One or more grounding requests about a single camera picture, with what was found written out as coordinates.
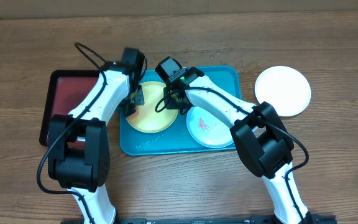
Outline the white plate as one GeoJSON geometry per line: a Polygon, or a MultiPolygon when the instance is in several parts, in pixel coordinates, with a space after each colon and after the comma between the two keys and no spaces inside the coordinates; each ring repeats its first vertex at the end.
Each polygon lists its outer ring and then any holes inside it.
{"type": "Polygon", "coordinates": [[[255,81],[254,91],[259,103],[269,103],[284,117],[302,113],[311,101],[308,80],[298,70],[286,66],[264,70],[255,81]]]}

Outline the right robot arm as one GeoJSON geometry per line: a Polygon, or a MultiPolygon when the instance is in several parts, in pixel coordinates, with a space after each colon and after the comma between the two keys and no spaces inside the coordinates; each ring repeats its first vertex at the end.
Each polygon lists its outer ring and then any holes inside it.
{"type": "Polygon", "coordinates": [[[156,69],[169,93],[187,100],[222,121],[230,130],[236,151],[245,167],[263,179],[273,202],[278,223],[313,223],[302,202],[291,154],[299,140],[289,134],[272,105],[248,103],[218,87],[201,70],[191,67],[156,69]]]}

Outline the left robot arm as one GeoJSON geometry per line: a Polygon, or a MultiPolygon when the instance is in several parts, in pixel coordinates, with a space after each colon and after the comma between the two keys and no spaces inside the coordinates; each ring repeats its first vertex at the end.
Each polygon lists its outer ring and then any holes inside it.
{"type": "Polygon", "coordinates": [[[106,62],[85,98],[67,115],[50,120],[48,150],[39,167],[48,166],[60,195],[72,195],[84,223],[114,223],[117,211],[105,186],[110,167],[107,124],[120,105],[133,114],[139,81],[147,64],[106,62]]]}

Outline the green and orange sponge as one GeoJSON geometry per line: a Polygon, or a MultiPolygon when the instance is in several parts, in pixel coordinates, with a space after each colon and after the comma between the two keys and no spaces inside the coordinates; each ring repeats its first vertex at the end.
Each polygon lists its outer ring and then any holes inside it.
{"type": "Polygon", "coordinates": [[[136,118],[139,115],[139,111],[135,111],[133,114],[126,117],[127,120],[136,118]]]}

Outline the green-rimmed plate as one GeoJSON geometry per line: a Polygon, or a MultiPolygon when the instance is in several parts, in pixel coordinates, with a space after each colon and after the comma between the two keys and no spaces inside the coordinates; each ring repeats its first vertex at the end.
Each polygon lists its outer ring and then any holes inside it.
{"type": "Polygon", "coordinates": [[[136,130],[143,133],[157,133],[167,129],[177,118],[178,110],[155,111],[157,103],[163,98],[165,84],[150,81],[140,84],[144,94],[144,105],[136,106],[139,115],[128,123],[136,130]]]}

